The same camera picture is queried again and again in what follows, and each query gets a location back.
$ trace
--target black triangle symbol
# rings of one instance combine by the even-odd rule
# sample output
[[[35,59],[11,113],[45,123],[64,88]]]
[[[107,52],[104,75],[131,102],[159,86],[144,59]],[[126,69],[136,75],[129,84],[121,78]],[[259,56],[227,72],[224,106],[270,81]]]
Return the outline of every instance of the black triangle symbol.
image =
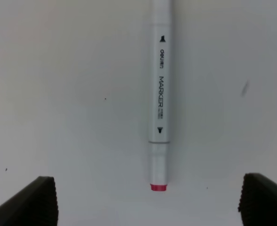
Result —
[[[165,36],[161,36],[161,40],[160,40],[160,42],[166,42],[166,40],[165,40]]]

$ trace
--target deli logo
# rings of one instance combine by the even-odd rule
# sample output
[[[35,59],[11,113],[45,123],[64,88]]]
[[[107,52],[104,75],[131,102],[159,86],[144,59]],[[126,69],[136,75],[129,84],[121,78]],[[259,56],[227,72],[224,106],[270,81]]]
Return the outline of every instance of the deli logo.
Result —
[[[160,68],[162,69],[164,66],[164,60],[165,60],[165,51],[162,49],[160,51]]]

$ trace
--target white marker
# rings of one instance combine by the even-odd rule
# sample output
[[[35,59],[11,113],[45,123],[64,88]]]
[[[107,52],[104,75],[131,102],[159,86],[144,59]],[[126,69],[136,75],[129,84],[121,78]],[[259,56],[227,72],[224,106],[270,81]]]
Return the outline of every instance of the white marker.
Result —
[[[171,26],[171,0],[153,0],[149,118],[150,183],[153,191],[165,191],[167,186]]]

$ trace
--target marker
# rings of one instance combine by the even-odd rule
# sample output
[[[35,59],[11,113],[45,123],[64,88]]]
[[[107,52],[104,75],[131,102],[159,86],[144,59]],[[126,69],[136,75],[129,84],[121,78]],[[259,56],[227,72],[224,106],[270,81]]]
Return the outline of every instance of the marker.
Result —
[[[149,118],[150,184],[153,191],[167,186],[169,84],[171,60],[171,0],[153,0],[151,101]]]

